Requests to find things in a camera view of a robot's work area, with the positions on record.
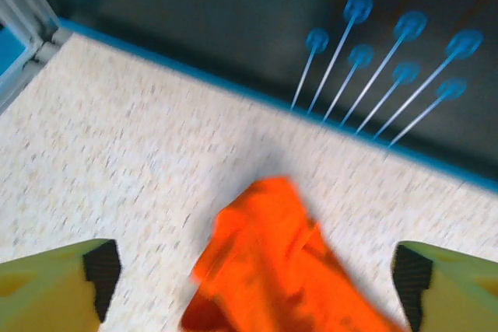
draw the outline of black rubber pad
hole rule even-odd
[[[102,323],[106,319],[110,299],[116,289],[121,273],[116,240],[109,240],[83,255],[83,266],[87,281],[95,285],[95,311]]]
[[[395,254],[393,281],[413,332],[422,324],[422,292],[429,289],[433,262],[399,245]]]

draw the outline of white speckled tile floor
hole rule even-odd
[[[401,239],[498,260],[498,198],[74,36],[0,116],[0,261],[93,237],[124,271],[102,331],[175,331],[216,213],[288,173],[358,286],[400,320]]]

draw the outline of orange towel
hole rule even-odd
[[[253,183],[219,213],[193,276],[183,331],[403,330],[357,292],[286,178]]]

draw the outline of dark wall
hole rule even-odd
[[[330,43],[317,55],[298,99],[308,108],[347,22],[348,0],[49,0],[67,19],[194,65],[207,72],[290,102],[309,54],[304,45],[316,27]],[[415,126],[400,144],[417,152],[498,180],[498,0],[373,0],[366,22],[356,25],[338,56],[314,112],[324,114],[350,70],[350,51],[369,44],[375,55],[357,71],[330,118],[340,121],[392,48],[393,29],[407,11],[418,10],[427,25],[416,40],[403,43],[347,124],[358,126],[393,83],[401,61],[420,66],[417,79],[395,90],[365,127],[374,134],[407,97],[446,58],[445,48],[463,29],[479,30],[484,40],[465,60],[454,61],[381,135],[392,139],[435,99],[446,79],[468,82],[464,94],[443,102]]]

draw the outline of blue pin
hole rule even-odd
[[[345,77],[344,82],[341,84],[341,88],[339,91],[335,94],[335,98],[332,100],[332,104],[327,109],[327,113],[324,115],[324,118],[322,121],[325,121],[332,110],[335,107],[335,104],[339,100],[339,97],[342,95],[342,92],[348,85],[349,81],[351,80],[352,75],[357,69],[363,69],[366,68],[369,63],[371,63],[372,58],[374,58],[374,49],[367,45],[367,44],[360,44],[359,46],[356,46],[352,49],[351,54],[349,54],[348,57],[348,62],[351,65],[351,70],[349,71],[349,74]]]
[[[463,30],[457,33],[446,47],[446,60],[420,85],[420,87],[395,111],[384,126],[373,136],[378,137],[406,107],[454,60],[471,57],[482,43],[482,33],[477,30]]]
[[[374,114],[379,110],[379,108],[384,104],[388,97],[394,92],[396,87],[400,85],[408,85],[412,83],[417,75],[419,74],[420,67],[415,62],[402,62],[399,64],[392,73],[392,78],[395,81],[391,88],[382,96],[377,105],[368,113],[362,124],[356,129],[355,135],[357,135],[370,121]]]
[[[308,108],[308,114],[313,110],[314,104],[317,102],[317,99],[320,96],[320,92],[323,89],[332,68],[334,67],[335,61],[337,60],[337,57],[341,52],[342,46],[344,46],[345,40],[348,37],[352,26],[364,23],[366,21],[374,6],[373,3],[374,0],[348,0],[348,2],[346,3],[343,15],[345,20],[348,22],[348,26],[345,28],[341,40],[339,41],[335,52],[332,55],[330,62],[328,63],[327,70],[325,70],[325,74],[322,77],[320,84],[318,85],[317,92],[314,94],[313,100],[311,101],[310,107]]]
[[[345,124],[349,116],[351,116],[352,112],[356,109],[361,99],[373,85],[379,74],[382,72],[382,69],[384,69],[389,60],[391,60],[392,56],[395,54],[399,46],[401,46],[404,41],[412,41],[419,37],[419,35],[423,32],[423,29],[426,27],[426,24],[427,18],[425,17],[425,15],[421,12],[416,11],[407,12],[399,19],[393,32],[394,36],[397,38],[395,45],[391,48],[384,60],[381,62],[375,73],[372,75],[372,78],[370,78],[370,81],[368,81],[368,83],[363,88],[363,91],[356,98],[356,101],[353,103],[351,108],[349,108],[349,112],[342,120],[340,126]]]
[[[308,75],[308,71],[310,70],[311,62],[313,61],[315,54],[320,54],[325,51],[328,45],[328,34],[323,29],[313,29],[308,34],[306,38],[306,47],[310,50],[310,56],[304,66],[303,74],[301,75],[301,79],[299,80],[299,84],[297,85],[296,93],[294,93],[294,98],[292,104],[290,104],[290,109],[292,110],[296,105],[297,98],[303,88],[304,81],[306,80],[306,76]]]
[[[455,100],[464,93],[465,89],[467,89],[467,82],[464,79],[453,78],[444,81],[443,84],[437,89],[437,99],[434,100],[432,104],[430,104],[421,114],[417,116],[412,122],[409,123],[398,135],[396,138],[392,139],[389,146],[394,145],[399,139],[401,139],[405,134],[412,130],[415,125],[417,125],[427,114],[430,113],[435,107],[437,107],[440,103],[445,100]]]

